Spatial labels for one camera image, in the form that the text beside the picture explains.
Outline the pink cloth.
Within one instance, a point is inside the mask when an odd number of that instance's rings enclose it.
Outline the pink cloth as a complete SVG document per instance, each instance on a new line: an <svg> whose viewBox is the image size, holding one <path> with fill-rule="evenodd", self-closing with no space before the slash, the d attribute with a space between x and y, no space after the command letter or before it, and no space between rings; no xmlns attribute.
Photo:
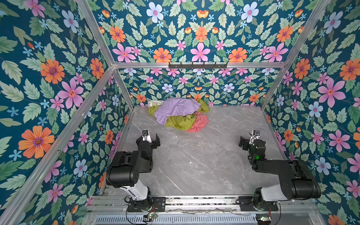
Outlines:
<svg viewBox="0 0 360 225"><path fill-rule="evenodd" d="M199 112L196 115L196 121L194 122L192 127L189 130L187 130L186 132L188 132L188 133L198 133L203 128L205 128L208 123L209 123L209 120L208 120L207 115L202 114L201 112Z"/></svg>

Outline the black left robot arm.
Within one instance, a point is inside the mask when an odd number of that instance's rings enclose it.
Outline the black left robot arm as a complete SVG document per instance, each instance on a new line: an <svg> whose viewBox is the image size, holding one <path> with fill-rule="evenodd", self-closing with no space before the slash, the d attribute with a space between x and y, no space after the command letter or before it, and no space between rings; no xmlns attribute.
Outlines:
<svg viewBox="0 0 360 225"><path fill-rule="evenodd" d="M114 155L106 172L106 184L125 191L129 207L142 212L150 212L153 199L150 188L140 181L141 173L153 169L153 150L160 146L160 138L151 139L147 130L136 140L138 149L133 152L120 151Z"/></svg>

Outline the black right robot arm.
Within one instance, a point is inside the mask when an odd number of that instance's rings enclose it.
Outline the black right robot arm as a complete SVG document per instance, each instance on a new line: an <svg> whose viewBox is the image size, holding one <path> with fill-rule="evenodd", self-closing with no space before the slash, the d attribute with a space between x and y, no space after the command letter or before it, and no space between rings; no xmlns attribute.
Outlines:
<svg viewBox="0 0 360 225"><path fill-rule="evenodd" d="M321 188L303 160L266 159L266 142L241 137L239 146L249 153L253 171L276 175L279 184L258 187L252 198L238 198L241 208L254 207L258 211L278 210L276 202L308 200L321 197Z"/></svg>

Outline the olive green cloth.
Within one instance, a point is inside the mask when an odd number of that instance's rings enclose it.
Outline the olive green cloth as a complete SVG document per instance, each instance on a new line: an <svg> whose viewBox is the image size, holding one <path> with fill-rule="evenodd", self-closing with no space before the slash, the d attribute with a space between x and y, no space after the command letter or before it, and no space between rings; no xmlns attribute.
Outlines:
<svg viewBox="0 0 360 225"><path fill-rule="evenodd" d="M171 116L168 117L165 127L174 128L180 131L189 130L194 122L196 121L197 114L201 112L202 114L207 114L210 109L208 105L201 99L196 100L201 104L200 109L198 109L195 113L187 115L187 116ZM159 108L159 106L153 106L148 108L148 114L155 117L154 113Z"/></svg>

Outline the cream patterned cloth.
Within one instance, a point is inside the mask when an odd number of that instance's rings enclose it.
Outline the cream patterned cloth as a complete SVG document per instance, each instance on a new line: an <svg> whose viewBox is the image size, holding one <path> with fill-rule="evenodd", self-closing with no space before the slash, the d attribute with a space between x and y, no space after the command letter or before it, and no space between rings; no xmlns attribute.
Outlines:
<svg viewBox="0 0 360 225"><path fill-rule="evenodd" d="M148 101L148 107L161 106L165 101L164 100L150 100Z"/></svg>

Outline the lilac purple cloth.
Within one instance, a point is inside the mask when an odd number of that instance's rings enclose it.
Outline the lilac purple cloth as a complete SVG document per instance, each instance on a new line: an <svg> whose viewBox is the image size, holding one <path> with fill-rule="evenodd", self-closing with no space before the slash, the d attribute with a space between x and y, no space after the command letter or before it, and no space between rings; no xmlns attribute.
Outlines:
<svg viewBox="0 0 360 225"><path fill-rule="evenodd" d="M194 99L168 98L155 111L154 116L159 124L165 125L168 117L193 114L200 106L201 104Z"/></svg>

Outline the white ventilation grille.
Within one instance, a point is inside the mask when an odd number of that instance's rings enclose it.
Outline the white ventilation grille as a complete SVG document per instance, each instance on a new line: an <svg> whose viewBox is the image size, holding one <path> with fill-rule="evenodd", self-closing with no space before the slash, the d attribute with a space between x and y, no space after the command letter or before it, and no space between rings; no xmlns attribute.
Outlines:
<svg viewBox="0 0 360 225"><path fill-rule="evenodd" d="M234 214L162 214L149 220L145 215L97 216L96 225L256 225L256 216Z"/></svg>

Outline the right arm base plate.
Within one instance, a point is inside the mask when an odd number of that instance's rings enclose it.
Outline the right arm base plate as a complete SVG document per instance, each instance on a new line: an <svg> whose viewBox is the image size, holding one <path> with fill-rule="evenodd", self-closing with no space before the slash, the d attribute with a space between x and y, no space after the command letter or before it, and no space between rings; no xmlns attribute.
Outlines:
<svg viewBox="0 0 360 225"><path fill-rule="evenodd" d="M264 201L261 197L240 196L236 200L243 212L259 211L259 212L278 212L279 208L276 202Z"/></svg>

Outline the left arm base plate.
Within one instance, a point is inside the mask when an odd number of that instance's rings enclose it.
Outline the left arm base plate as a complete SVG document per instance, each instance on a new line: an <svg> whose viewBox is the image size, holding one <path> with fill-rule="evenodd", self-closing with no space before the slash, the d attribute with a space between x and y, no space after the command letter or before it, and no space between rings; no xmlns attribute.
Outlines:
<svg viewBox="0 0 360 225"><path fill-rule="evenodd" d="M166 206L165 197L150 197L145 200L135 201L130 199L128 201L127 212L164 212Z"/></svg>

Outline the metal hook rail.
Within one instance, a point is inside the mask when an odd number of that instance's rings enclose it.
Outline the metal hook rail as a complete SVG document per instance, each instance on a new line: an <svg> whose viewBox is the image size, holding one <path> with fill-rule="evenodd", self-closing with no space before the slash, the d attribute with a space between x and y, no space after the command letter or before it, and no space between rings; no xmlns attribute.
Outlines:
<svg viewBox="0 0 360 225"><path fill-rule="evenodd" d="M218 62L177 62L169 63L168 68L171 69L223 69L227 68L228 63Z"/></svg>

